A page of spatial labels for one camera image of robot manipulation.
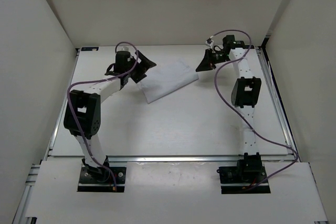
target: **black mounting bracket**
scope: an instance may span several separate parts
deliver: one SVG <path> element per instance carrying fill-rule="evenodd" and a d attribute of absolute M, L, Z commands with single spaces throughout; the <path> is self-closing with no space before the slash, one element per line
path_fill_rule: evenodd
<path fill-rule="evenodd" d="M 265 194 L 270 193 L 268 185 L 259 185 L 254 189 L 244 189 L 253 186 L 267 177 L 265 167 L 259 153 L 247 155 L 237 161 L 237 166 L 221 166 L 219 173 L 222 194 Z"/>
<path fill-rule="evenodd" d="M 85 137 L 91 139 L 93 135 L 97 134 L 100 127 L 100 95 L 72 90 L 70 92 L 70 100 Z M 84 107 L 86 108 L 86 112 L 78 110 Z M 75 119 L 71 114 L 69 103 L 65 111 L 63 125 L 64 128 L 70 131 L 71 135 L 80 135 Z"/>
<path fill-rule="evenodd" d="M 146 77 L 145 73 L 147 72 L 147 70 L 156 66 L 153 61 L 149 60 L 140 51 L 138 51 L 138 54 L 141 61 L 140 63 L 136 63 L 135 68 L 132 72 L 120 78 L 121 88 L 123 88 L 128 83 L 128 78 L 131 78 L 135 83 L 138 83 Z M 128 51 L 118 51 L 115 56 L 116 61 L 107 68 L 105 73 L 106 76 L 117 76 L 125 73 L 129 71 L 135 63 L 135 58 L 132 57 L 131 53 Z"/>
<path fill-rule="evenodd" d="M 261 88 L 261 79 L 252 78 L 238 78 L 231 93 L 231 103 L 235 107 L 254 106 L 258 102 Z"/>
<path fill-rule="evenodd" d="M 123 193 L 125 191 L 126 167 L 109 167 L 117 181 L 116 189 L 113 190 L 113 179 L 110 173 L 103 170 L 103 176 L 99 179 L 89 171 L 89 167 L 84 166 L 80 171 L 77 191 L 105 192 L 105 193 Z"/>
<path fill-rule="evenodd" d="M 230 61 L 229 54 L 231 49 L 246 48 L 243 41 L 236 41 L 234 35 L 227 35 L 223 38 L 223 48 L 219 50 L 206 49 L 203 60 L 196 68 L 196 72 L 209 71 L 216 69 L 216 64 Z"/>

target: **white fabric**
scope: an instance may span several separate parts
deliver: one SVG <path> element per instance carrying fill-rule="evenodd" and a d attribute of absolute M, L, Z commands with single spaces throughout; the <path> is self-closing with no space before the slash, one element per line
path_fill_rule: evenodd
<path fill-rule="evenodd" d="M 147 77 L 138 83 L 138 87 L 146 96 L 147 103 L 198 80 L 195 69 L 181 59 L 173 64 L 150 69 L 146 75 Z"/>

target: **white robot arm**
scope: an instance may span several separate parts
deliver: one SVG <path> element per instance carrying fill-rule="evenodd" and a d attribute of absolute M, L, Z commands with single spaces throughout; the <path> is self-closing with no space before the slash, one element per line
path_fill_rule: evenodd
<path fill-rule="evenodd" d="M 104 180 L 105 170 L 103 166 L 109 167 L 107 156 L 103 153 L 98 137 L 101 124 L 101 104 L 106 98 L 121 90 L 128 83 L 129 78 L 138 83 L 146 77 L 145 73 L 148 69 L 156 66 L 155 63 L 146 58 L 140 51 L 138 51 L 138 59 L 141 62 L 137 62 L 128 52 L 128 49 L 125 49 L 116 53 L 115 63 L 107 68 L 105 73 L 106 81 L 96 83 L 85 91 L 71 90 L 69 93 L 71 104 L 85 138 L 81 136 L 69 104 L 65 112 L 64 127 L 79 142 L 84 154 L 82 162 L 85 165 L 86 172 L 97 181 Z M 107 80 L 111 76 L 118 76 L 118 78 Z"/>
<path fill-rule="evenodd" d="M 220 167 L 218 173 L 222 184 L 234 184 L 244 182 L 262 181 L 265 176 L 265 168 L 261 162 L 259 149 L 256 144 L 254 129 L 254 110 L 257 104 L 261 79 L 253 76 L 247 59 L 242 58 L 246 53 L 246 46 L 243 41 L 236 41 L 234 35 L 227 35 L 223 38 L 223 48 L 216 50 L 216 46 L 210 37 L 206 44 L 209 49 L 197 72 L 208 71 L 216 68 L 216 64 L 231 61 L 237 75 L 237 80 L 231 94 L 231 104 L 228 104 L 240 116 L 240 158 L 237 166 Z"/>

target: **white wall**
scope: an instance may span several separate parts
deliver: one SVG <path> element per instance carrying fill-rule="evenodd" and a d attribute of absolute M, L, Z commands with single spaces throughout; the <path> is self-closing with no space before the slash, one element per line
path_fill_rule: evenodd
<path fill-rule="evenodd" d="M 292 0 L 267 44 L 295 141 L 336 223 L 336 1 Z"/>
<path fill-rule="evenodd" d="M 0 0 L 0 223 L 43 158 L 75 55 L 45 0 Z"/>
<path fill-rule="evenodd" d="M 261 45 L 281 0 L 50 0 L 76 47 L 203 44 L 223 29 Z"/>

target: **white platform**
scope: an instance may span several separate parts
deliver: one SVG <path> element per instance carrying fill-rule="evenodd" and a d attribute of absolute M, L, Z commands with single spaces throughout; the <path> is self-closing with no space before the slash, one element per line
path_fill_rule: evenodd
<path fill-rule="evenodd" d="M 140 46 L 139 50 L 157 67 L 183 59 L 196 68 L 205 46 Z M 82 51 L 73 81 L 100 79 L 114 62 L 114 47 Z M 249 66 L 262 80 L 255 109 L 255 128 L 264 137 L 285 144 L 256 51 L 247 56 Z M 238 155 L 238 116 L 219 98 L 214 88 L 215 71 L 199 73 L 200 79 L 151 104 L 133 81 L 109 97 L 101 107 L 99 136 L 107 155 Z M 232 66 L 219 74 L 219 88 L 230 99 L 236 75 Z M 53 156 L 82 156 L 81 148 L 61 121 Z M 287 154 L 280 146 L 257 139 L 264 155 Z"/>
<path fill-rule="evenodd" d="M 218 163 L 128 163 L 124 193 L 79 193 L 79 158 L 42 163 L 27 217 L 36 224 L 250 223 L 326 221 L 307 163 L 270 179 L 271 194 L 222 195 Z M 268 174 L 284 163 L 266 163 Z"/>

